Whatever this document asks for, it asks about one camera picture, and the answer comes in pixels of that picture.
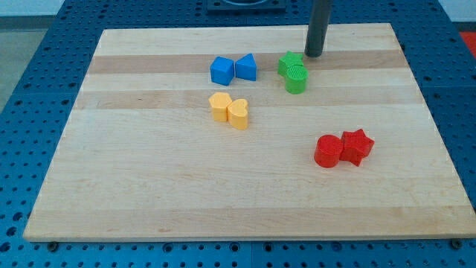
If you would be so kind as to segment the dark robot base mount plate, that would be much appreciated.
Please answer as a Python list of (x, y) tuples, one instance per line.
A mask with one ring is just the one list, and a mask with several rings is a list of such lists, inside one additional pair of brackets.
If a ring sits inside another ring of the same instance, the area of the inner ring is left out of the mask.
[(208, 13), (285, 11), (287, 0), (206, 0)]

